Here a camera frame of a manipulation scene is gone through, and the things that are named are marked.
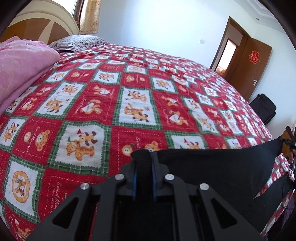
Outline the person's right hand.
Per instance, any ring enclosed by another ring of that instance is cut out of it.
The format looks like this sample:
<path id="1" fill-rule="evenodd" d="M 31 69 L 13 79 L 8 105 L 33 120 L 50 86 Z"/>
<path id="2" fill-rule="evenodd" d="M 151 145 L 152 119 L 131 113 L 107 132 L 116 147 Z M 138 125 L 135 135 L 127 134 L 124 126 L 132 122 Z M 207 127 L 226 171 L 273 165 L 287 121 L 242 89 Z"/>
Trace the person's right hand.
<path id="1" fill-rule="evenodd" d="M 296 154 L 296 150 L 295 149 L 289 149 L 289 151 L 287 153 L 287 160 L 288 160 L 288 162 L 290 164 L 293 163 L 295 154 Z"/>

